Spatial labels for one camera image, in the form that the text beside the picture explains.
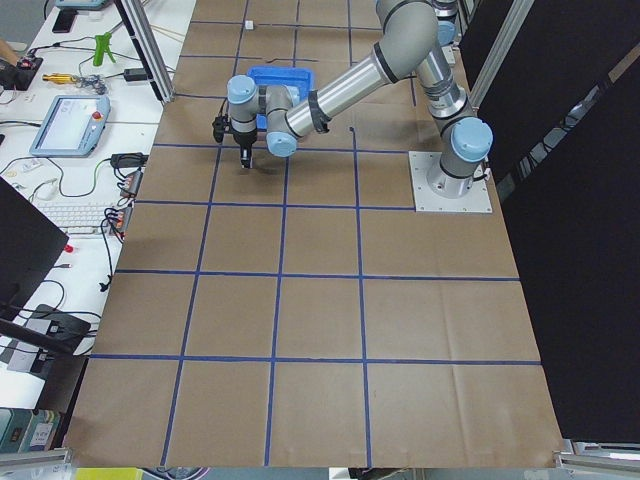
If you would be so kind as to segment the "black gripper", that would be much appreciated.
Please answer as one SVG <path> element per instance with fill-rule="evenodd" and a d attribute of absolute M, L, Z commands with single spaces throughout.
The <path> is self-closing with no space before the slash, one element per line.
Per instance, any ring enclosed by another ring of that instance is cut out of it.
<path fill-rule="evenodd" d="M 240 146 L 240 162 L 244 169 L 253 168 L 252 146 L 256 142 L 256 131 L 233 132 L 234 141 Z"/>

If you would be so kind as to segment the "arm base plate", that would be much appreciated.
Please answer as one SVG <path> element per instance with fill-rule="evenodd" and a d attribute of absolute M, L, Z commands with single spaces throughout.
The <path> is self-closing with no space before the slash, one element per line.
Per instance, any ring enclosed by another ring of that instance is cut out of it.
<path fill-rule="evenodd" d="M 448 176 L 440 152 L 408 153 L 415 211 L 436 214 L 491 214 L 488 180 L 479 165 L 466 179 Z"/>

